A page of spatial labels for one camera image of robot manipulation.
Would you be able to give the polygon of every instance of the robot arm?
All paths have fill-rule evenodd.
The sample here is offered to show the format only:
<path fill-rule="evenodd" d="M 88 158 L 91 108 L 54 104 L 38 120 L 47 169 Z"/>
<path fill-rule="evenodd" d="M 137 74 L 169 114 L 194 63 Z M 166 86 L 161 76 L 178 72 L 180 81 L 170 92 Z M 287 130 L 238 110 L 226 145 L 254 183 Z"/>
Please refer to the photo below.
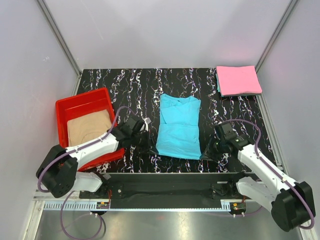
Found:
<path fill-rule="evenodd" d="M 148 124 L 149 118 L 141 119 L 135 115 L 128 121 L 114 127 L 110 134 L 85 142 L 81 145 L 63 148 L 56 145 L 51 148 L 38 169 L 36 176 L 57 157 L 66 154 L 61 160 L 52 165 L 43 175 L 41 182 L 55 198 L 64 196 L 69 191 L 96 192 L 104 182 L 104 177 L 93 172 L 79 172 L 90 161 L 117 151 L 118 149 L 135 145 L 140 152 L 157 154 L 151 144 Z"/>
<path fill-rule="evenodd" d="M 282 230 L 288 232 L 311 219 L 302 201 L 288 184 L 302 196 L 312 215 L 316 215 L 312 188 L 306 182 L 298 183 L 280 171 L 259 150 L 257 156 L 253 142 L 244 134 L 238 135 L 229 122 L 219 124 L 215 131 L 220 140 L 213 143 L 213 151 L 234 155 L 263 182 L 258 183 L 242 173 L 233 181 L 237 191 L 267 209 Z"/>

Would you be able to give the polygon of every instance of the red basket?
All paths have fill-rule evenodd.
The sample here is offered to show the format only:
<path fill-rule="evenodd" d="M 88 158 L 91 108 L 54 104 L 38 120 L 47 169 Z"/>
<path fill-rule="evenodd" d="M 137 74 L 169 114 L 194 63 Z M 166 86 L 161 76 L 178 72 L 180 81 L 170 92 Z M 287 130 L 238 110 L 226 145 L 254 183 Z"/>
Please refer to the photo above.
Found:
<path fill-rule="evenodd" d="M 58 100 L 55 103 L 55 110 L 59 143 L 63 148 L 69 146 L 67 127 L 67 122 L 69 120 L 102 110 L 108 111 L 111 122 L 115 119 L 114 109 L 110 101 L 108 90 L 105 87 Z M 79 171 L 84 171 L 104 163 L 121 159 L 124 155 L 125 150 L 121 148 L 118 151 L 105 154 L 92 160 L 82 166 Z"/>

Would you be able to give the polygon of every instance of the white wall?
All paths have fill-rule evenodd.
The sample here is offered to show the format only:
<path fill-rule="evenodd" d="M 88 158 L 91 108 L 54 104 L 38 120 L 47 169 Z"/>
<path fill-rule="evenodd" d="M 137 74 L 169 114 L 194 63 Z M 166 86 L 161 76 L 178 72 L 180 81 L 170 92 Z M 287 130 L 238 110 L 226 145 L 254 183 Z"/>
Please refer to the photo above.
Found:
<path fill-rule="evenodd" d="M 258 72 L 288 171 L 320 214 L 320 1 L 299 1 Z M 320 236 L 320 218 L 315 218 Z"/>
<path fill-rule="evenodd" d="M 76 74 L 35 0 L 0 1 L 0 239 L 18 240 Z"/>
<path fill-rule="evenodd" d="M 255 65 L 290 0 L 45 0 L 88 68 Z"/>

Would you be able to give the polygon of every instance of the turquoise cloth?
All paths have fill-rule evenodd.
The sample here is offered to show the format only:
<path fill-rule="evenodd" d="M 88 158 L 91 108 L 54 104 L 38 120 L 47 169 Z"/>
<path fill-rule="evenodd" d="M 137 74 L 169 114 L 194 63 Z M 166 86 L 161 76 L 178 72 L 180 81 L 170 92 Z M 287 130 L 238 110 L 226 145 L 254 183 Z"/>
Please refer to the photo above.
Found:
<path fill-rule="evenodd" d="M 199 111 L 201 101 L 160 96 L 160 126 L 156 149 L 159 155 L 180 159 L 199 160 Z"/>

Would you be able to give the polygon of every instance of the metallic floor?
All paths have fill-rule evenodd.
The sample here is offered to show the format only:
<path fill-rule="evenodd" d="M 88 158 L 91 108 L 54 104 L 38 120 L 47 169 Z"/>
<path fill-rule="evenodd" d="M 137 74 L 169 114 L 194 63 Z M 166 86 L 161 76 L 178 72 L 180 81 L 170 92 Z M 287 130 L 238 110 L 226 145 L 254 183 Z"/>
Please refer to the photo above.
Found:
<path fill-rule="evenodd" d="M 254 211 L 251 205 L 248 212 Z M 64 211 L 63 222 L 68 226 L 84 211 Z M 101 240 L 302 240 L 300 231 L 284 232 L 273 222 L 269 212 L 262 210 L 254 216 L 233 218 L 228 213 L 215 212 L 107 212 L 106 231 Z M 91 237 L 100 223 L 85 216 L 67 227 L 76 238 Z M 36 240 L 68 240 L 61 231 L 59 211 L 43 211 Z"/>

